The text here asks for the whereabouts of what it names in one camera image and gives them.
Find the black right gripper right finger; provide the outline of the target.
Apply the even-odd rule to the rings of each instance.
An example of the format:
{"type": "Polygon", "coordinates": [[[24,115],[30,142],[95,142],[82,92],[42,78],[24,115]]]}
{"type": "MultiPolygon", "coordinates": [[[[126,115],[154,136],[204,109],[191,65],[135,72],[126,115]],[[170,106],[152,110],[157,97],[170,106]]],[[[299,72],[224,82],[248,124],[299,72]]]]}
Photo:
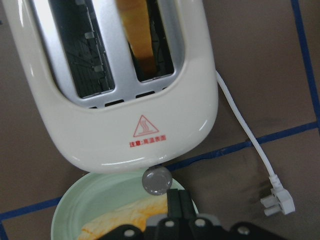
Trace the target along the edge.
{"type": "Polygon", "coordinates": [[[195,217],[196,211],[188,190],[179,190],[180,208],[183,217],[195,217]]]}

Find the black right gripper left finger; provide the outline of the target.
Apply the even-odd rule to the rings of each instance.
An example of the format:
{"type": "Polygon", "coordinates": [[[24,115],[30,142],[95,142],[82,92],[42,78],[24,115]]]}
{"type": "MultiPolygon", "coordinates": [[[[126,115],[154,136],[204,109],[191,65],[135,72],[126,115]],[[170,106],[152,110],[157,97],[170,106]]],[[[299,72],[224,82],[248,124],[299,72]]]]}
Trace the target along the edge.
{"type": "Polygon", "coordinates": [[[178,189],[169,189],[167,191],[167,215],[171,218],[181,217],[181,205],[178,189]]]}

